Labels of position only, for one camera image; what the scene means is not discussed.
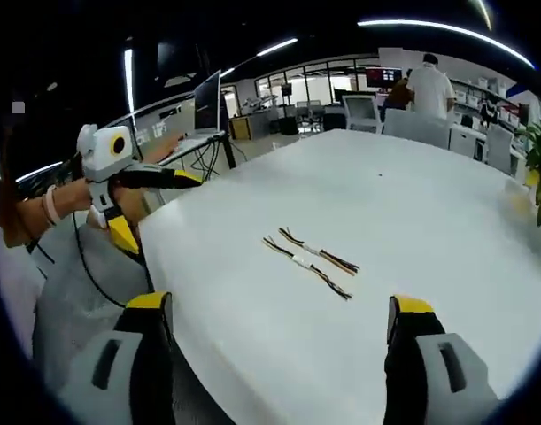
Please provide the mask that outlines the person's left hand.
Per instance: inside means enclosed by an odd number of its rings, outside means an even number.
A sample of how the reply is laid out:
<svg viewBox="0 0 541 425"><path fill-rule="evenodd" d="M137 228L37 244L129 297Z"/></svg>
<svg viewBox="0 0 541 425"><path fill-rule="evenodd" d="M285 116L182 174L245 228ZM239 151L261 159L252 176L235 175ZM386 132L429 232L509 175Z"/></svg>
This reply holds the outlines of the person's left hand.
<svg viewBox="0 0 541 425"><path fill-rule="evenodd" d="M77 211L86 211L91 206L89 184L85 179L78 179L54 189L52 196L60 219Z"/></svg>

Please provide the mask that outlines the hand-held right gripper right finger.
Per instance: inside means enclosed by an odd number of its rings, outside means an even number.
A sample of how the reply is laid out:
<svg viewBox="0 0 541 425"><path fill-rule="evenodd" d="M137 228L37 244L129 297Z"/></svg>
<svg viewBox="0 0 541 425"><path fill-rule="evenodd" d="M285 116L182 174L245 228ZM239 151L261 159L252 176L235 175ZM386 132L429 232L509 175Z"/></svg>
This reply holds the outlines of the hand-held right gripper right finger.
<svg viewBox="0 0 541 425"><path fill-rule="evenodd" d="M481 357L426 301L389 300L385 424L481 424L499 399Z"/></svg>

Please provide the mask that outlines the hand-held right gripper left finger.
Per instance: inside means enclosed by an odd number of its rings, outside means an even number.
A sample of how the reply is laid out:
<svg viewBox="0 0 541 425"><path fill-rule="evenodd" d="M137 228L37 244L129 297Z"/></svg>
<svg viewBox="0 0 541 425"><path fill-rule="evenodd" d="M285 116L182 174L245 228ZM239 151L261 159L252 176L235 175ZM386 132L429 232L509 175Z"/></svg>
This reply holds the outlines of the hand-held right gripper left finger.
<svg viewBox="0 0 541 425"><path fill-rule="evenodd" d="M59 399L81 424L174 424L172 295L130 300L70 364Z"/></svg>

